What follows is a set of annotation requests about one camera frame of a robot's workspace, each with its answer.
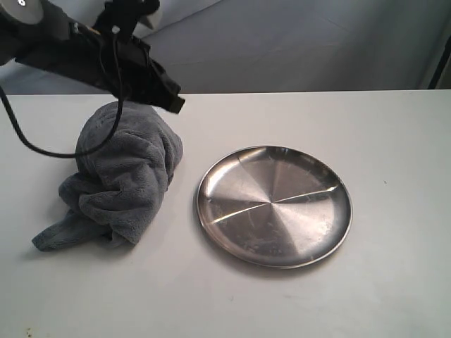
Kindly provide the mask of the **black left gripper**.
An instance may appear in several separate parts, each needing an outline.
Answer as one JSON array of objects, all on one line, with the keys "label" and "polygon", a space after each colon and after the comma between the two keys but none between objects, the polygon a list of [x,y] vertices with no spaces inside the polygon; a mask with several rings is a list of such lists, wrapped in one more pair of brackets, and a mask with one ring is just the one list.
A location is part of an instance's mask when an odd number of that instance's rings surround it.
[{"label": "black left gripper", "polygon": [[117,25],[70,26],[70,79],[179,114],[181,87],[149,56],[150,45]]}]

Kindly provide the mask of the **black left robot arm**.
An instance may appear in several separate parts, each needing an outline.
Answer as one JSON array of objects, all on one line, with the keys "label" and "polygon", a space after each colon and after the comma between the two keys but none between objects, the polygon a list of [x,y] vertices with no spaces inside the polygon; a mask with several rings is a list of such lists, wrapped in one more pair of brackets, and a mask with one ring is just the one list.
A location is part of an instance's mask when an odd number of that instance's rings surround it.
[{"label": "black left robot arm", "polygon": [[153,27],[159,1],[106,1],[93,26],[50,1],[1,2],[1,64],[11,60],[127,101],[179,113],[181,87],[133,32]]}]

